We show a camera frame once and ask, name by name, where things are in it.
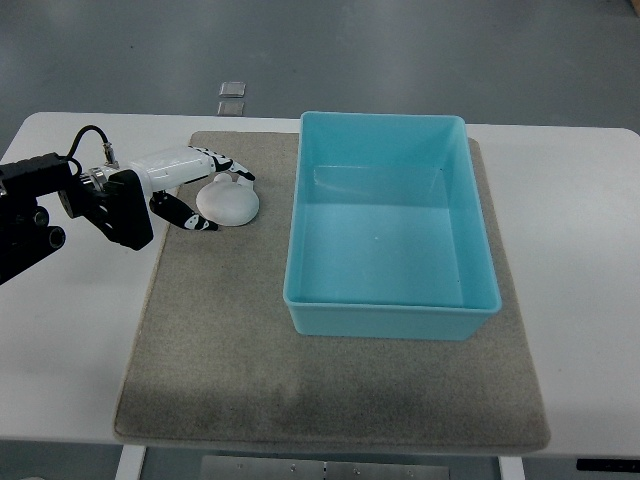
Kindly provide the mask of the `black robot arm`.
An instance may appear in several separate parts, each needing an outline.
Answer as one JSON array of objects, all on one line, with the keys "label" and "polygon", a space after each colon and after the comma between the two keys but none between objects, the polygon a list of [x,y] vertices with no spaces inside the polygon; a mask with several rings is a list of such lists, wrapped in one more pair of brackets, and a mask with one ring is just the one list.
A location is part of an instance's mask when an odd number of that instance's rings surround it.
[{"label": "black robot arm", "polygon": [[105,132],[82,127],[65,155],[48,153],[1,166],[1,282],[6,283],[65,244],[66,233],[50,223],[38,199],[56,193],[67,215],[83,217],[111,242],[138,251],[153,239],[153,230],[138,175],[117,170],[108,175],[84,171],[74,158],[83,136],[96,132],[106,165],[117,162]]}]

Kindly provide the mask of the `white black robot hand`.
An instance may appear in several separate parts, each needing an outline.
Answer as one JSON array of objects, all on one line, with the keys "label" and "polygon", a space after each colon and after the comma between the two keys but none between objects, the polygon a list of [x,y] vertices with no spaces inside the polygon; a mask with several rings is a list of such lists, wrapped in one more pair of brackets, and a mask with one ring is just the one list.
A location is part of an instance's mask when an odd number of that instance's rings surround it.
[{"label": "white black robot hand", "polygon": [[143,192],[149,197],[151,212],[184,230],[215,231],[222,225],[207,220],[197,206],[191,208],[172,195],[172,189],[206,178],[212,181],[219,173],[242,176],[255,182],[255,176],[240,163],[203,147],[163,150],[134,161],[131,166],[139,175]]}]

